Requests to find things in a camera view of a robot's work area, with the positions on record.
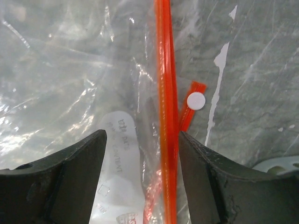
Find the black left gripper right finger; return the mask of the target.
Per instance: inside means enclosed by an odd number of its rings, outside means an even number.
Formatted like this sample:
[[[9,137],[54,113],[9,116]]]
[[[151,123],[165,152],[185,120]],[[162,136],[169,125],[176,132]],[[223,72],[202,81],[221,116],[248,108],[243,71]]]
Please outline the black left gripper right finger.
[[[248,168],[185,132],[179,157],[193,224],[298,223],[298,171],[272,175]]]

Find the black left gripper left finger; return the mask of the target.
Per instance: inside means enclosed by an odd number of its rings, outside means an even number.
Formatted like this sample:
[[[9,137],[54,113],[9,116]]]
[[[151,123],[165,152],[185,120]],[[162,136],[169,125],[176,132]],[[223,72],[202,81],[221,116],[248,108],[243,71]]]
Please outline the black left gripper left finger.
[[[107,143],[97,130],[42,159],[0,172],[3,224],[87,224]]]

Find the clear orange-zip top bag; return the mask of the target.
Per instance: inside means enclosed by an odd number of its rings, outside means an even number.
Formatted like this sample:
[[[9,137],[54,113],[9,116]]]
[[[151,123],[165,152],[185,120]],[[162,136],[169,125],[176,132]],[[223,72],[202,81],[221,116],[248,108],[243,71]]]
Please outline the clear orange-zip top bag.
[[[0,3],[0,170],[107,133],[88,224],[184,224],[178,133],[205,85],[177,78],[168,0]]]

